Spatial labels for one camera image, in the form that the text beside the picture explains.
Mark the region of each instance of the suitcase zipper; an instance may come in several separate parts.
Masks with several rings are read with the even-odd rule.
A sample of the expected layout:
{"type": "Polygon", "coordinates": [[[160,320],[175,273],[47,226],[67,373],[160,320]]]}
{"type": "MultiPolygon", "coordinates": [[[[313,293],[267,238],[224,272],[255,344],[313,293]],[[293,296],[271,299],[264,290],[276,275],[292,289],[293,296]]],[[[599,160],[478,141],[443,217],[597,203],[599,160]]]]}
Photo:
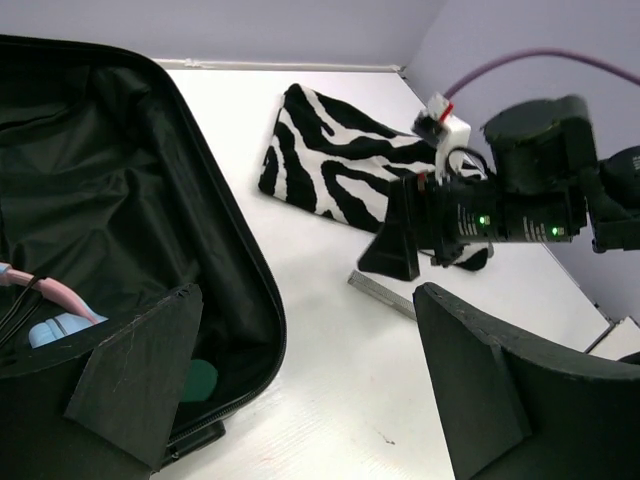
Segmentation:
{"type": "MultiPolygon", "coordinates": [[[[192,138],[195,141],[195,144],[196,144],[197,149],[199,150],[199,153],[203,153],[203,148],[205,148],[205,147],[206,148],[205,148],[204,151],[205,152],[210,152],[208,145],[206,144],[204,138],[202,137],[202,133],[201,133],[201,131],[200,131],[198,125],[197,125],[197,122],[195,121],[193,116],[190,114],[190,110],[189,110],[184,98],[179,93],[179,90],[174,85],[172,85],[171,90],[173,90],[175,101],[180,105],[180,107],[182,107],[182,112],[181,112],[182,113],[182,117],[185,120],[185,123],[188,126],[188,128],[191,130],[192,138]]],[[[226,200],[228,200],[227,192],[220,192],[220,193],[221,193],[221,195],[223,197],[225,197],[225,198],[223,198],[223,201],[226,204],[226,207],[229,208],[229,205],[226,202],[226,200]]],[[[238,212],[231,212],[231,213],[241,214],[241,212],[239,211],[239,207],[238,207],[238,212]]],[[[233,413],[236,410],[238,410],[239,408],[247,405],[252,400],[254,400],[256,397],[258,397],[262,392],[264,392],[267,389],[267,387],[269,385],[271,385],[271,383],[273,382],[273,380],[277,376],[278,372],[280,371],[280,367],[282,366],[282,363],[284,361],[284,356],[285,356],[285,352],[286,352],[286,345],[287,345],[287,325],[286,325],[284,306],[282,304],[282,296],[280,295],[280,290],[278,289],[278,285],[277,285],[277,283],[275,281],[275,278],[273,277],[273,273],[271,272],[271,269],[269,268],[269,266],[267,264],[267,260],[264,258],[264,255],[262,254],[262,251],[260,250],[260,248],[258,247],[257,242],[253,238],[253,234],[251,233],[251,230],[249,229],[249,226],[246,223],[244,223],[242,225],[238,225],[235,222],[235,217],[234,217],[233,214],[230,215],[230,219],[231,219],[232,224],[236,228],[236,231],[240,234],[240,238],[242,238],[242,239],[251,238],[252,239],[251,242],[247,242],[245,240],[244,244],[245,244],[245,247],[246,247],[246,249],[248,250],[248,252],[249,252],[249,254],[251,256],[251,260],[253,261],[254,266],[258,270],[258,273],[262,277],[263,281],[267,284],[271,300],[272,300],[273,305],[276,307],[276,310],[278,312],[278,318],[280,320],[280,330],[282,332],[282,337],[281,337],[281,342],[280,342],[280,352],[278,354],[278,358],[276,359],[276,363],[274,365],[273,371],[271,372],[269,377],[266,378],[264,380],[264,382],[262,382],[260,384],[260,386],[258,386],[254,390],[252,390],[250,393],[248,393],[247,395],[245,395],[241,399],[231,403],[230,405],[228,405],[226,407],[223,407],[221,410],[219,410],[215,414],[212,414],[211,416],[209,416],[205,420],[202,420],[202,421],[198,422],[197,424],[195,424],[194,426],[188,428],[184,432],[179,433],[179,434],[175,435],[174,437],[171,437],[169,439],[169,443],[168,443],[168,448],[169,449],[171,449],[171,447],[175,446],[175,444],[180,442],[181,440],[183,440],[183,439],[185,439],[187,437],[190,437],[191,435],[194,435],[198,431],[200,431],[202,429],[205,429],[206,427],[214,424],[215,422],[217,422],[217,421],[229,416],[231,413],[233,413]]],[[[171,459],[173,461],[176,461],[181,457],[181,455],[187,454],[187,453],[190,453],[190,451],[180,452],[179,450],[176,449],[175,451],[173,451],[171,453],[171,459]]]]}
{"type": "MultiPolygon", "coordinates": [[[[2,36],[0,35],[0,41],[4,40],[5,45],[7,44],[11,44],[12,41],[14,43],[14,45],[17,46],[22,46],[22,47],[35,47],[37,49],[41,49],[41,50],[45,50],[45,49],[49,49],[51,48],[50,46],[50,42],[49,40],[43,40],[43,39],[39,39],[39,38],[34,38],[34,37],[5,37],[4,39],[2,38],[2,36]]],[[[116,58],[122,58],[122,57],[128,57],[131,60],[136,60],[136,61],[140,61],[140,62],[145,62],[147,63],[147,65],[152,66],[152,68],[157,68],[158,71],[162,71],[163,74],[167,74],[166,71],[158,64],[156,64],[155,62],[153,62],[153,60],[143,57],[142,55],[138,55],[135,54],[133,52],[129,52],[127,50],[122,50],[116,47],[108,47],[108,46],[102,46],[102,45],[92,45],[92,44],[85,44],[82,42],[70,42],[70,41],[56,41],[56,46],[55,46],[55,50],[61,50],[61,49],[66,49],[66,50],[70,50],[70,51],[75,51],[81,54],[92,54],[92,53],[98,53],[98,54],[105,54],[105,55],[112,55],[115,56],[116,58]]],[[[173,82],[170,82],[170,85],[168,85],[169,90],[171,90],[172,94],[173,94],[173,98],[174,100],[177,102],[178,106],[180,107],[180,114],[182,116],[182,118],[185,120],[185,123],[187,125],[187,127],[189,128],[189,130],[191,131],[191,136],[194,140],[194,143],[196,145],[196,148],[198,149],[198,151],[200,153],[203,152],[203,144],[206,146],[206,142],[204,140],[204,137],[202,136],[202,133],[200,132],[199,127],[197,126],[197,122],[195,121],[195,119],[193,118],[193,115],[190,113],[189,107],[187,106],[186,102],[184,101],[184,98],[182,97],[182,94],[180,94],[178,88],[175,86],[175,84],[173,84],[173,82]]],[[[212,156],[211,151],[209,150],[209,147],[206,146],[206,148],[204,149],[204,152],[207,153],[208,155],[203,155],[203,157],[207,157],[207,156],[212,156]]],[[[220,192],[222,197],[223,197],[223,203],[225,203],[225,206],[227,207],[227,209],[229,209],[229,205],[226,202],[226,200],[228,200],[228,193],[227,192],[220,192]]],[[[262,277],[262,279],[265,281],[265,283],[267,284],[268,287],[268,291],[269,291],[269,295],[271,297],[271,300],[274,304],[274,306],[276,307],[276,310],[278,312],[278,318],[280,320],[280,328],[281,328],[281,332],[282,332],[282,337],[281,337],[281,342],[280,342],[280,352],[278,354],[278,358],[276,359],[276,363],[274,365],[273,371],[271,372],[271,374],[269,375],[269,377],[267,379],[265,379],[264,382],[262,382],[260,384],[259,387],[255,388],[254,390],[252,390],[250,393],[248,393],[247,395],[245,395],[244,397],[242,397],[241,399],[232,402],[231,404],[223,407],[221,410],[219,410],[218,412],[212,414],[211,416],[209,416],[208,418],[206,418],[205,420],[202,420],[201,422],[198,422],[196,425],[194,425],[193,427],[188,428],[187,430],[185,430],[184,432],[175,435],[174,437],[171,437],[169,439],[169,443],[168,443],[168,447],[172,447],[174,446],[177,442],[179,442],[180,440],[183,440],[193,434],[195,434],[196,432],[198,432],[201,429],[204,429],[206,427],[208,427],[209,425],[212,425],[213,423],[219,421],[222,418],[225,418],[226,416],[230,415],[231,413],[233,413],[234,411],[238,410],[239,408],[247,405],[248,403],[250,403],[252,400],[254,400],[258,395],[260,395],[262,392],[264,392],[267,387],[273,382],[273,380],[275,379],[276,375],[278,374],[278,372],[280,371],[280,367],[282,366],[282,363],[284,361],[284,356],[285,356],[285,351],[286,351],[286,345],[287,345],[287,326],[286,326],[286,321],[285,321],[285,313],[284,313],[284,307],[282,305],[282,297],[280,295],[280,291],[278,289],[278,285],[276,284],[275,278],[273,277],[273,273],[271,273],[271,270],[268,267],[268,264],[266,262],[266,259],[264,258],[264,255],[262,254],[262,252],[260,251],[260,249],[258,248],[258,245],[255,241],[255,239],[253,239],[253,234],[251,233],[251,230],[249,229],[248,225],[246,225],[246,223],[242,226],[239,226],[236,222],[235,222],[235,218],[233,213],[235,214],[241,214],[239,208],[238,208],[238,212],[229,212],[230,213],[230,218],[231,218],[231,222],[233,223],[233,225],[236,228],[236,231],[240,234],[241,238],[246,239],[246,236],[249,235],[250,238],[252,238],[251,242],[244,242],[246,249],[248,250],[249,255],[251,256],[251,260],[253,261],[254,266],[257,268],[258,273],[260,274],[260,276],[262,277]]],[[[177,460],[178,458],[180,458],[182,455],[190,453],[190,451],[185,450],[183,452],[180,451],[175,451],[172,452],[171,458],[172,460],[177,460]]]]}

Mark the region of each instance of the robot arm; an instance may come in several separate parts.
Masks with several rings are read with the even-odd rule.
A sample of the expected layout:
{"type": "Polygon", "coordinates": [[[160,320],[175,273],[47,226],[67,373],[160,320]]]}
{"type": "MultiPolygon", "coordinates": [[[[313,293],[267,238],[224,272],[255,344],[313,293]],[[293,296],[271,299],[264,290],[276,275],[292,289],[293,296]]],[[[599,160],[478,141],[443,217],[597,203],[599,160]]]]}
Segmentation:
{"type": "Polygon", "coordinates": [[[469,151],[470,129],[443,97],[429,102],[414,131],[436,148],[436,176],[391,185],[385,223],[358,262],[362,271],[410,281],[422,249],[447,267],[465,244],[570,242],[587,215],[594,251],[640,249],[640,147],[598,162],[580,97],[534,100],[492,118],[484,136],[496,171],[481,159],[484,179],[456,174],[463,159],[455,155],[469,151]]]}

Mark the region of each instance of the zebra print bag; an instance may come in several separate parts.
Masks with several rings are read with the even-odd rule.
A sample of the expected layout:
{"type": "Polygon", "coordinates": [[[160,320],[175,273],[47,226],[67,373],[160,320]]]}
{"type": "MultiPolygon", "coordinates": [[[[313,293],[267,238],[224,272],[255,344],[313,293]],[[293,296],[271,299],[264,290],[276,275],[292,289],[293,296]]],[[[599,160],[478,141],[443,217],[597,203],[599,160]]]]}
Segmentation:
{"type": "MultiPolygon", "coordinates": [[[[480,175],[472,162],[457,170],[480,175]]],[[[375,233],[384,221],[389,183],[425,171],[435,172],[435,151],[419,137],[294,84],[283,96],[259,188],[308,212],[375,233]]],[[[465,247],[455,264],[479,270],[489,247],[465,247]]]]}

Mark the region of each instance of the green object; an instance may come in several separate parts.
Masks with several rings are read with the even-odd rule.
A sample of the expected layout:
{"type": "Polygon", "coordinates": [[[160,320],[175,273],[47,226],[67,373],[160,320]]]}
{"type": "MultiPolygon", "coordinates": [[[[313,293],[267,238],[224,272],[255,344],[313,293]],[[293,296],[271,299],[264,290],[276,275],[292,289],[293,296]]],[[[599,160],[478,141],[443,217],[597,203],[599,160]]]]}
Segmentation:
{"type": "Polygon", "coordinates": [[[218,370],[204,360],[191,360],[182,402],[204,402],[208,400],[218,383],[218,370]]]}

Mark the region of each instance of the white wall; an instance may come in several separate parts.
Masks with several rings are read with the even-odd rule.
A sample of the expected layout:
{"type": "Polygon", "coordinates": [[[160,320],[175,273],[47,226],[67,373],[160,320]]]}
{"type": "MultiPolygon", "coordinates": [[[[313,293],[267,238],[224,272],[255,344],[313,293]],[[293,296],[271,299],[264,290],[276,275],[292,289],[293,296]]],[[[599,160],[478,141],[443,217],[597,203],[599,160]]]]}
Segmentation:
{"type": "Polygon", "coordinates": [[[406,65],[446,0],[0,0],[0,33],[150,57],[406,65]]]}
{"type": "MultiPolygon", "coordinates": [[[[407,69],[408,81],[426,99],[487,60],[534,46],[570,48],[638,73],[639,19],[638,0],[448,0],[407,69]]],[[[568,93],[589,103],[600,158],[640,144],[640,89],[564,60],[531,59],[502,67],[454,101],[459,116],[479,128],[514,103],[568,93]]],[[[484,147],[481,135],[476,133],[472,145],[484,147]]],[[[585,231],[573,244],[552,250],[605,312],[640,318],[640,252],[596,255],[591,238],[585,231]]]]}

